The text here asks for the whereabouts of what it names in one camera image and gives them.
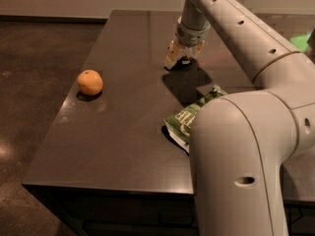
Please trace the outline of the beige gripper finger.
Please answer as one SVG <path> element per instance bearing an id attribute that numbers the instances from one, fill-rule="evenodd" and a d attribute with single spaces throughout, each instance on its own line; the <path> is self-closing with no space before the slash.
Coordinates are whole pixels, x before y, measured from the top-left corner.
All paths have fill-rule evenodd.
<path id="1" fill-rule="evenodd" d="M 194 59 L 198 59 L 198 57 L 200 56 L 203 47 L 205 45 L 205 41 L 202 40 L 200 43 L 198 43 L 194 48 L 193 48 L 193 58 Z"/>
<path id="2" fill-rule="evenodd" d="M 172 40 L 167 48 L 164 59 L 165 67 L 171 70 L 183 56 L 183 46 L 177 40 Z"/>

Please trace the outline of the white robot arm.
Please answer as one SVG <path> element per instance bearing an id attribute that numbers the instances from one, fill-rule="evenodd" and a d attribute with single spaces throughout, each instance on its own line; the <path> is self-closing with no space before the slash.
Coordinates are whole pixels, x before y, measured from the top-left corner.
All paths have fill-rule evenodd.
<path id="1" fill-rule="evenodd" d="M 186 0 L 165 65 L 216 30 L 254 86 L 208 102 L 190 136 L 200 236 L 288 236 L 281 166 L 315 145 L 315 65 L 236 0 Z"/>

